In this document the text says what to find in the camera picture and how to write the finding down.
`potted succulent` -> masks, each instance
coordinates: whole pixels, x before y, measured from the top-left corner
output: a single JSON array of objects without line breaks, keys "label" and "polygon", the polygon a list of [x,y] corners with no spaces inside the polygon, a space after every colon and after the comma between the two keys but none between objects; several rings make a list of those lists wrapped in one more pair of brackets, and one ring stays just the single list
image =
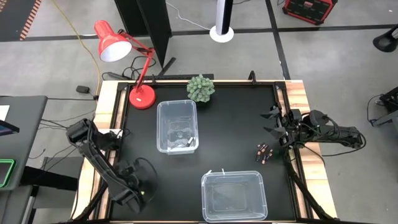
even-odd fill
[{"label": "potted succulent", "polygon": [[196,103],[206,103],[210,100],[210,95],[215,92],[213,81],[204,78],[202,74],[193,77],[187,85],[188,97]]}]

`lamp base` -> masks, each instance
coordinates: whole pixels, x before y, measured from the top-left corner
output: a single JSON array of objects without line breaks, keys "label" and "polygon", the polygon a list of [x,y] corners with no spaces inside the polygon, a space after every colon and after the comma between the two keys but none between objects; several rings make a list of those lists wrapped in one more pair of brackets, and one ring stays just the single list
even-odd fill
[{"label": "lamp base", "polygon": [[216,42],[227,43],[234,37],[234,30],[229,28],[228,33],[224,35],[218,35],[216,32],[216,26],[213,26],[213,28],[210,29],[210,37]]},{"label": "lamp base", "polygon": [[143,110],[147,109],[155,103],[155,90],[148,85],[141,85],[139,88],[134,87],[129,95],[129,101],[133,107]]}]

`black table surface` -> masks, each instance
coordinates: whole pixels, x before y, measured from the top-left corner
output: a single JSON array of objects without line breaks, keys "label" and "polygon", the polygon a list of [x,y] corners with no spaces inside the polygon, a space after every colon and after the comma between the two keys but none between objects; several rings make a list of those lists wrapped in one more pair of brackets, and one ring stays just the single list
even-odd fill
[{"label": "black table surface", "polygon": [[46,96],[0,97],[0,105],[9,105],[6,122],[17,126],[19,133],[0,137],[0,159],[14,159],[15,168],[2,190],[13,190],[19,185],[27,159],[42,119]]},{"label": "black table surface", "polygon": [[256,170],[264,180],[266,220],[294,220],[289,178],[281,158],[266,165],[255,162],[256,145],[262,142],[275,151],[279,143],[263,129],[260,117],[275,103],[272,86],[216,87],[211,101],[197,105],[199,147],[193,154],[168,156],[156,148],[157,105],[161,101],[186,100],[186,88],[156,88],[155,105],[137,110],[130,104],[125,128],[132,134],[123,140],[119,161],[144,157],[153,163],[159,177],[155,197],[139,214],[113,203],[112,220],[202,221],[201,177],[209,170],[221,172]]}]

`gray floor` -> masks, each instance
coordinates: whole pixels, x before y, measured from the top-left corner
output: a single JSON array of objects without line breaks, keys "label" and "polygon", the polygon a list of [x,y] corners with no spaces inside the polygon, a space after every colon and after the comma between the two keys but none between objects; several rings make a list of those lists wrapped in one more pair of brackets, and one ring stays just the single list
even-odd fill
[{"label": "gray floor", "polygon": [[[58,0],[80,34],[93,34],[98,19],[108,20],[114,30],[123,26],[113,1]],[[182,17],[212,27],[216,0],[169,0]],[[311,24],[286,16],[272,0],[279,27],[311,27]],[[173,30],[198,30],[181,21],[171,7]],[[323,26],[393,24],[398,19],[395,0],[339,1]],[[263,0],[252,0],[233,7],[233,28],[269,28],[269,16]],[[362,151],[326,158],[326,169],[338,216],[357,222],[395,223],[398,220],[397,132],[390,125],[372,128],[366,121],[366,103],[373,95],[397,86],[395,63],[398,51],[382,53],[371,44],[385,30],[318,31],[281,33],[292,79],[304,80],[312,109],[321,110],[337,123],[356,126],[367,138]],[[49,0],[43,0],[28,36],[73,35]],[[96,55],[98,40],[85,40]],[[77,40],[0,43],[0,95],[47,95],[51,97],[89,98],[75,92],[77,85],[95,90],[97,77],[90,56]],[[137,54],[116,63],[99,60],[101,72],[121,73]],[[272,33],[236,34],[227,44],[216,44],[207,35],[172,37],[167,58],[176,57],[167,74],[214,73],[217,79],[247,78],[255,70],[261,79],[283,79]],[[159,66],[149,70],[157,74]],[[66,119],[95,109],[94,102],[49,101],[44,118]],[[384,110],[371,105],[371,116]],[[44,156],[53,156],[66,147],[65,133],[40,130],[31,156],[46,149],[43,156],[30,160],[39,167]],[[347,149],[323,144],[322,153]],[[67,220],[69,208],[39,210],[35,223]]]}]

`plastic storage bin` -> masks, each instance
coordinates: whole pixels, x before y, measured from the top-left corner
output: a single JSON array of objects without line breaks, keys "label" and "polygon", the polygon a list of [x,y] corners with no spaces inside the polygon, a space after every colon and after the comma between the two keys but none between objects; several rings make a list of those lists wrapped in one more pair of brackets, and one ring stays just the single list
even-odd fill
[{"label": "plastic storage bin", "polygon": [[157,105],[157,149],[168,155],[194,153],[199,146],[197,105],[192,100]]},{"label": "plastic storage bin", "polygon": [[206,222],[263,220],[268,215],[261,174],[257,171],[214,172],[201,178]]}]

